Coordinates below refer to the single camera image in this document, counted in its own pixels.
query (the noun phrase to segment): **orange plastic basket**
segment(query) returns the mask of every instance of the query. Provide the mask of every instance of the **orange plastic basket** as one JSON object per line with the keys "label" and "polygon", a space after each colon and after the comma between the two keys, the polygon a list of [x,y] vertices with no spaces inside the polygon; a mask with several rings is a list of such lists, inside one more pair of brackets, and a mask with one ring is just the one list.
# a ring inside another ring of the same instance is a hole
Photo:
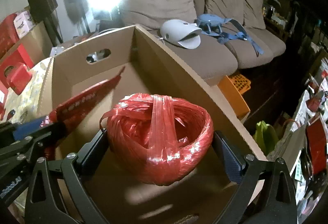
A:
{"label": "orange plastic basket", "polygon": [[243,94],[251,88],[251,81],[241,74],[231,76],[230,81],[237,88],[240,94]]}

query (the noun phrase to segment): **blue strap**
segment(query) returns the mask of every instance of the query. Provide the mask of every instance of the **blue strap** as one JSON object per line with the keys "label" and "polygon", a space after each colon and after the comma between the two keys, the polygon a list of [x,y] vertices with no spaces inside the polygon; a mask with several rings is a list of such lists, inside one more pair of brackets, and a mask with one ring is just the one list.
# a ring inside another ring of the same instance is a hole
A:
{"label": "blue strap", "polygon": [[[212,22],[214,23],[214,27],[215,27],[214,31],[212,31],[211,29]],[[239,30],[239,32],[237,32],[236,34],[223,32],[221,26],[228,22],[231,22]],[[202,33],[209,36],[218,37],[219,43],[225,44],[230,40],[244,40],[244,41],[248,41],[253,46],[257,57],[259,56],[259,54],[261,55],[264,54],[263,49],[253,41],[253,39],[247,34],[244,27],[238,21],[234,19],[220,18],[219,16],[216,15],[203,14],[197,19],[197,26],[199,27],[201,24],[204,23],[206,23],[207,31],[202,31]]]}

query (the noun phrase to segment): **orange box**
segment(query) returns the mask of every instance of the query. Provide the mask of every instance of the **orange box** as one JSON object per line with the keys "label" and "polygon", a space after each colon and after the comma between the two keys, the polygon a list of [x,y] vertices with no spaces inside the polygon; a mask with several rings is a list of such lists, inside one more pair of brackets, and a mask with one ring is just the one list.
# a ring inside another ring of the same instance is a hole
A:
{"label": "orange box", "polygon": [[250,109],[229,77],[224,76],[223,79],[218,83],[218,87],[224,97],[228,100],[237,118],[241,122],[245,121],[250,113]]}

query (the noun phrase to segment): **box handle hole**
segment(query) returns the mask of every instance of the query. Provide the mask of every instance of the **box handle hole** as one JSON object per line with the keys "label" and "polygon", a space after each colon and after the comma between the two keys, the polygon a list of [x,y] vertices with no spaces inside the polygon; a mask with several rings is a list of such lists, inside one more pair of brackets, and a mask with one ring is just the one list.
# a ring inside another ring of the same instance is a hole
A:
{"label": "box handle hole", "polygon": [[86,60],[89,64],[96,63],[96,62],[102,61],[104,58],[109,57],[110,54],[111,54],[111,51],[108,48],[105,48],[100,51],[90,53],[87,56]]}

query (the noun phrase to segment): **red bag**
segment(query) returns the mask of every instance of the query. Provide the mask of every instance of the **red bag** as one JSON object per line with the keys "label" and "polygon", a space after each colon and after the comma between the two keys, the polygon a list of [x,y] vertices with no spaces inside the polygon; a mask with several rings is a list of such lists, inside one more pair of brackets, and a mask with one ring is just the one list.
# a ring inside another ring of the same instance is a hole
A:
{"label": "red bag", "polygon": [[213,139],[208,112],[170,96],[134,94],[122,99],[107,119],[112,151],[140,181],[170,185],[190,173]]}
{"label": "red bag", "polygon": [[5,53],[19,41],[17,35],[14,19],[17,14],[11,14],[7,16],[3,22],[0,24],[0,58],[2,58]]}

